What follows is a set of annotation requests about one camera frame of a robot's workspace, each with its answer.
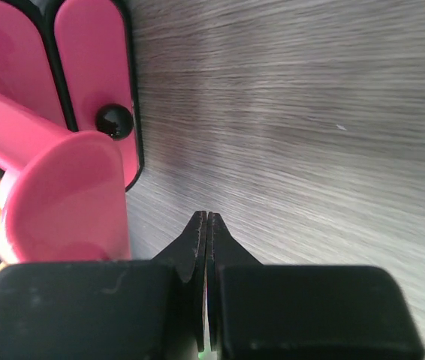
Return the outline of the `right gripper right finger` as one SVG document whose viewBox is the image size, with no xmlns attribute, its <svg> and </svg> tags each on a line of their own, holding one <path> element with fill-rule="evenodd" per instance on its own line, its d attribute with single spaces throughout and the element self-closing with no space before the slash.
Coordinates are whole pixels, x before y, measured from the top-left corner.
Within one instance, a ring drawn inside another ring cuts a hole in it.
<svg viewBox="0 0 425 360">
<path fill-rule="evenodd" d="M 395 279 L 371 265 L 264 265 L 210 213 L 211 347 L 221 359 L 424 359 Z"/>
</svg>

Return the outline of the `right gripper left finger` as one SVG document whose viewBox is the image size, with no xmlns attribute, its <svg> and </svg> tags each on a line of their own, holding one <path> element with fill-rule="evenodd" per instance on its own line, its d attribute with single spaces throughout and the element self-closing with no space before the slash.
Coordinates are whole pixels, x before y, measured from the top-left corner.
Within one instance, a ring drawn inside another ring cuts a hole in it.
<svg viewBox="0 0 425 360">
<path fill-rule="evenodd" d="M 0 272 L 0 359 L 195 359 L 204 348 L 207 215 L 150 260 Z"/>
</svg>

